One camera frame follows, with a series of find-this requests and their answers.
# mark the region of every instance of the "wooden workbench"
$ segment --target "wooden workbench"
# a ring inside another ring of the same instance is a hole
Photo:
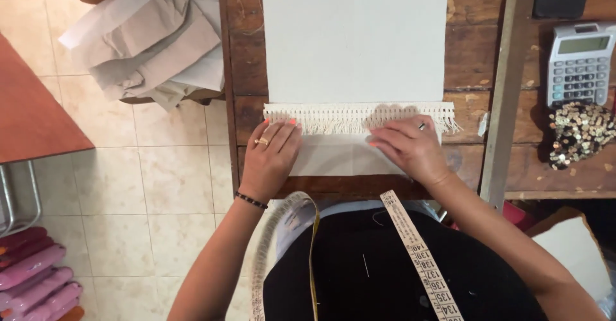
[[[239,183],[245,146],[252,130],[263,121],[267,102],[266,49],[259,0],[220,0],[227,89],[227,108],[234,186]],[[450,168],[476,189],[483,160],[484,137],[479,122],[489,110],[497,59],[503,0],[448,0],[445,41],[445,94],[455,104],[456,121],[463,131],[443,136]],[[616,20],[616,0],[587,0],[583,19]],[[545,161],[552,143],[545,106],[546,58],[556,21],[534,21],[519,99],[514,145],[506,182],[507,199],[615,198],[616,144],[590,160],[573,163],[564,171]],[[607,107],[616,85],[616,62]],[[426,198],[426,191],[398,175],[356,177],[291,177],[279,196],[302,190],[314,197],[378,198],[394,189],[401,198]]]

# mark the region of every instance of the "sequin fabric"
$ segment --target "sequin fabric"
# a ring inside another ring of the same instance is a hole
[[[572,102],[550,114],[550,128],[556,132],[550,167],[566,169],[574,161],[597,154],[614,136],[616,119],[598,104]]]

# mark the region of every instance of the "black shirt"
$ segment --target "black shirt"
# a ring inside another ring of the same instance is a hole
[[[378,223],[374,213],[379,213]],[[528,287],[498,254],[427,215],[408,213],[465,321],[547,320]],[[313,320],[308,269],[311,237],[309,227],[266,277],[267,321]],[[323,218],[312,264],[319,321],[437,320],[411,258],[382,208]]]

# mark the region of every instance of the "gold ring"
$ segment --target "gold ring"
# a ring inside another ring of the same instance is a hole
[[[255,144],[265,144],[266,146],[269,144],[269,141],[263,137],[254,140]]]

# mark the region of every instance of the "black bracelet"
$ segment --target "black bracelet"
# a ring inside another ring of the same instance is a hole
[[[239,197],[239,198],[245,200],[246,202],[249,202],[249,203],[251,203],[251,204],[253,204],[253,205],[257,206],[257,207],[260,207],[261,209],[267,209],[267,204],[263,204],[263,203],[261,203],[259,201],[256,201],[256,200],[254,200],[254,199],[252,199],[252,198],[250,198],[250,197],[248,197],[246,195],[243,195],[243,194],[239,193],[238,191],[235,191],[234,195],[236,197]]]

